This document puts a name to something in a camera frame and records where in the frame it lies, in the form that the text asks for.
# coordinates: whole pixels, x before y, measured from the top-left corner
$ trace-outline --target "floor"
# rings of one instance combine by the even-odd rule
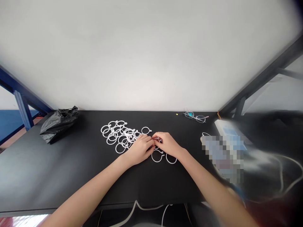
[[[34,124],[37,124],[39,121],[41,121],[42,118],[35,118]],[[26,133],[26,129],[23,127],[19,132],[17,132],[15,135],[13,135],[10,139],[8,139],[6,142],[0,145],[0,148],[8,148],[10,145],[12,145],[14,142],[17,141],[21,136],[23,136]]]

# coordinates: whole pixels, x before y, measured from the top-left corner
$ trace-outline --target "right hand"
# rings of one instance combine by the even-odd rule
[[[168,132],[156,132],[152,136],[152,139],[158,137],[162,139],[162,143],[157,140],[154,140],[155,145],[161,150],[163,150],[165,153],[168,153],[169,155],[174,156],[178,159],[180,154],[186,151],[174,140],[174,138]]]

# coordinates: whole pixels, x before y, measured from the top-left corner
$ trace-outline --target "finger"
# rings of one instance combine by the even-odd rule
[[[154,142],[155,142],[155,145],[157,146],[157,147],[159,147],[161,150],[163,150],[163,143],[160,143],[160,142],[158,142],[157,140],[153,140]]]
[[[147,159],[149,156],[151,156],[151,154],[154,152],[155,148],[156,148],[156,146],[153,146],[147,152],[145,152],[145,154],[143,156],[144,160]]]
[[[161,138],[161,135],[163,135],[163,132],[156,132],[155,134],[153,134],[153,136],[151,137],[152,139],[153,138],[157,138],[157,137],[160,137]]]
[[[150,140],[146,144],[147,144],[147,147],[151,147],[151,146],[155,145],[155,141],[154,140]]]
[[[142,136],[143,136],[143,134],[141,134],[140,136],[138,136],[137,140],[138,140],[138,139],[141,139],[141,138],[142,138]]]
[[[145,141],[145,142],[148,142],[148,141],[150,141],[152,138],[151,137],[146,137],[146,138],[144,138],[144,139],[142,139],[143,141]]]
[[[145,134],[141,134],[140,136],[141,136],[141,137],[140,137],[140,138],[138,138],[138,139],[140,139],[140,140],[141,140],[141,139],[144,139],[144,138],[146,138],[146,137],[147,137],[147,135],[145,135]]]

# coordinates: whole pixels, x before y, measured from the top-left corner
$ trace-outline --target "table surface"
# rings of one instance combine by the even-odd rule
[[[124,120],[130,128],[149,127],[169,132],[208,171],[216,172],[201,150],[202,132],[217,135],[214,112],[201,124],[182,112],[80,111],[78,121],[54,144],[46,144],[39,132],[47,115],[0,154],[0,216],[52,213],[81,186],[111,164],[120,154],[108,145],[100,129],[112,120]],[[156,152],[154,158],[160,158]],[[128,169],[105,195],[99,209],[143,207],[200,202],[203,197],[179,161],[155,163],[151,157]]]

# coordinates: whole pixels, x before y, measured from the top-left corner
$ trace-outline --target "blue metal frame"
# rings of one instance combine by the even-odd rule
[[[1,68],[0,86],[4,87],[7,91],[15,95],[21,118],[27,131],[34,126],[33,119],[35,119],[38,115],[45,116],[52,111],[52,109],[49,108],[44,102],[38,99],[32,92],[26,89],[23,85],[21,85]],[[40,113],[32,117],[28,105],[32,106]],[[22,128],[23,125],[5,137],[2,141],[0,141],[0,145],[11,138]]]
[[[39,111],[43,116],[52,111],[44,102],[33,95],[28,89],[22,86],[8,73],[0,68],[0,86],[4,87],[10,93],[14,94],[14,91],[18,91],[25,98],[26,102]]]
[[[14,90],[14,95],[19,107],[22,121],[24,123],[26,131],[30,130],[34,126],[31,112],[29,111],[28,103],[20,92]]]

